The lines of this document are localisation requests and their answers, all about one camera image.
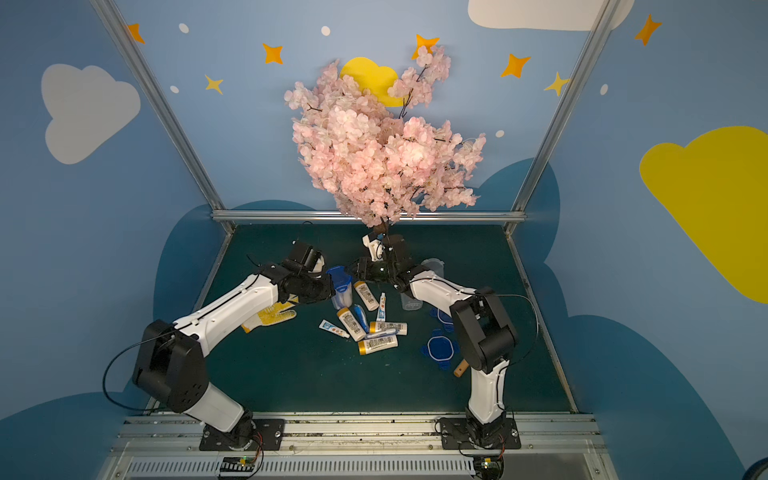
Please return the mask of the blue cup lid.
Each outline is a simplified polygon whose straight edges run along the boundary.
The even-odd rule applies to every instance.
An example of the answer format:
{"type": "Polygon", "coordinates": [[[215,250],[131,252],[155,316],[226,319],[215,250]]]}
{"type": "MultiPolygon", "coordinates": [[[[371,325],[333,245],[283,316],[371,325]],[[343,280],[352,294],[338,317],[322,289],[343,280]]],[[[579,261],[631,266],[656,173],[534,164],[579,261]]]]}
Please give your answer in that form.
{"type": "Polygon", "coordinates": [[[441,328],[445,332],[453,333],[455,331],[453,319],[449,314],[437,309],[436,307],[432,307],[429,311],[429,315],[440,323],[441,328]]]}
{"type": "Polygon", "coordinates": [[[433,330],[420,348],[421,354],[436,363],[440,370],[448,371],[459,353],[458,344],[442,330],[433,330]]]}

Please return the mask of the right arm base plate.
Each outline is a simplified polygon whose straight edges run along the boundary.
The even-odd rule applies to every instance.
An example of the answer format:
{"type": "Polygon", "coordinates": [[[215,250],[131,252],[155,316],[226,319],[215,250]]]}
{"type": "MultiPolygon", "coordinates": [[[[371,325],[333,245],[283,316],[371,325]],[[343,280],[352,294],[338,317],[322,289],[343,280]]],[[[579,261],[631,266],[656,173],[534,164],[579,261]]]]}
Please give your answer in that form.
{"type": "Polygon", "coordinates": [[[521,438],[517,423],[499,417],[482,424],[471,418],[440,417],[436,423],[444,450],[518,450],[521,438]]]}

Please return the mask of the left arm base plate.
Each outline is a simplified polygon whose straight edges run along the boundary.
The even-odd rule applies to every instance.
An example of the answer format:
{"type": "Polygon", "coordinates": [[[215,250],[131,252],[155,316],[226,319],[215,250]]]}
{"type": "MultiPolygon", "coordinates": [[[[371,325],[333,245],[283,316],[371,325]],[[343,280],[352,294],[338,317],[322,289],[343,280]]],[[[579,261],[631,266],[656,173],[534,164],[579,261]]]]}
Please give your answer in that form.
{"type": "Polygon", "coordinates": [[[281,447],[283,419],[253,419],[244,416],[230,431],[206,425],[199,444],[200,451],[255,452],[278,451],[281,447]]]}

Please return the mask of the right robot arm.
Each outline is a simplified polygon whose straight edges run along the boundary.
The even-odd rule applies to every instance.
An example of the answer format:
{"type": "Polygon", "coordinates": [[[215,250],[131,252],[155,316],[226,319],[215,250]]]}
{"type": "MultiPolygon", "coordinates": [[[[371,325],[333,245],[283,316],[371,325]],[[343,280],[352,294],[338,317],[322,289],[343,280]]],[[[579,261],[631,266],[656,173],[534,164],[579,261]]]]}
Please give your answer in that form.
{"type": "Polygon", "coordinates": [[[479,435],[499,430],[507,417],[506,374],[519,343],[499,297],[490,288],[460,286],[416,263],[400,235],[369,233],[362,243],[368,254],[350,268],[355,278],[388,283],[451,317],[460,351],[471,368],[467,423],[479,435]]]}

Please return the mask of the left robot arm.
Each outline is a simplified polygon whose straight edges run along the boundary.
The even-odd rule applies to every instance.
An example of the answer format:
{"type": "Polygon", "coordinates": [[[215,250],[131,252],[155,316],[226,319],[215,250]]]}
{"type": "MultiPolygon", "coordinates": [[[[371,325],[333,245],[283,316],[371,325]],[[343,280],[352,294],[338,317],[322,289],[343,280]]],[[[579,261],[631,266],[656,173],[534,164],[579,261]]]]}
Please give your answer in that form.
{"type": "Polygon", "coordinates": [[[244,424],[246,410],[210,382],[206,357],[258,312],[290,299],[324,301],[332,293],[322,253],[296,241],[283,261],[263,265],[210,304],[172,323],[148,325],[132,382],[172,411],[229,434],[244,424]]]}

